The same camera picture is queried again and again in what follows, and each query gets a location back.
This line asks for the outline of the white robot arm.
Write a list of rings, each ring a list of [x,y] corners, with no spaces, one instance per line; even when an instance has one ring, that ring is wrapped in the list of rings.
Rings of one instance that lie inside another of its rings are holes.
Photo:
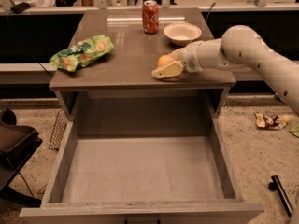
[[[257,72],[279,98],[299,114],[299,64],[270,49],[248,26],[233,26],[219,39],[192,42],[160,57],[152,76],[166,79],[184,71],[240,68]]]

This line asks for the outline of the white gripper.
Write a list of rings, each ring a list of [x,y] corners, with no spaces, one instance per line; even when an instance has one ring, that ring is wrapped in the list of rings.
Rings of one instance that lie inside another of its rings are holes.
[[[222,69],[224,53],[220,40],[192,42],[185,48],[176,49],[170,53],[174,60],[170,63],[157,65],[151,74],[156,79],[165,79],[179,76],[184,67],[190,73],[202,72],[205,69]]]

